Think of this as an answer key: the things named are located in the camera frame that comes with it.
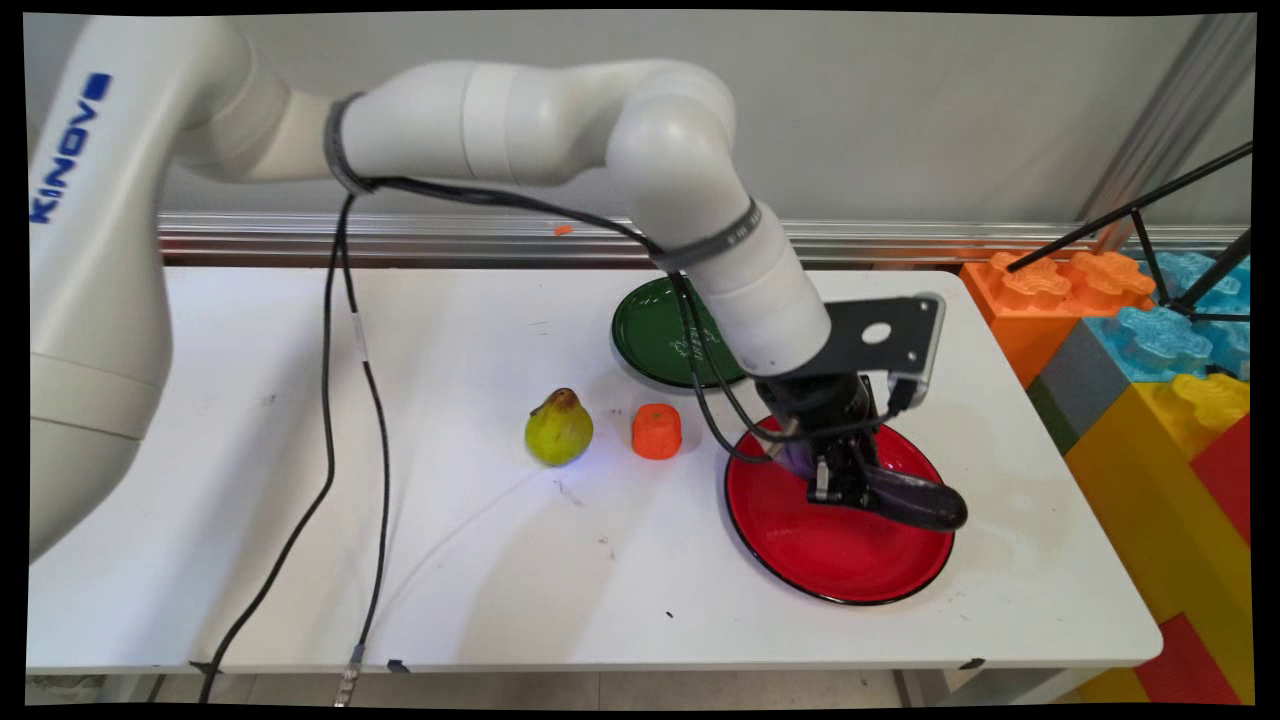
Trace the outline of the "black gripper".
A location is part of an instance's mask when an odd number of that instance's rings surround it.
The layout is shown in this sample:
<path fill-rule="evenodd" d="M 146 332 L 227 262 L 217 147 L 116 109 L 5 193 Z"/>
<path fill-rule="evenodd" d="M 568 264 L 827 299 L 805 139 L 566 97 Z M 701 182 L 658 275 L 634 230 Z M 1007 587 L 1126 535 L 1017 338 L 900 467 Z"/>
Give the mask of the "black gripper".
<path fill-rule="evenodd" d="M 870 378 L 865 374 L 799 380 L 756 379 L 755 391 L 785 436 L 869 421 L 878 416 Z M 815 466 L 806 488 L 810 503 L 874 506 L 870 469 L 892 470 L 881 457 L 877 438 L 881 429 L 882 425 L 869 425 L 850 436 L 818 439 L 817 447 L 806 441 L 781 443 L 765 439 L 762 447 L 771 460 L 787 469 Z"/>

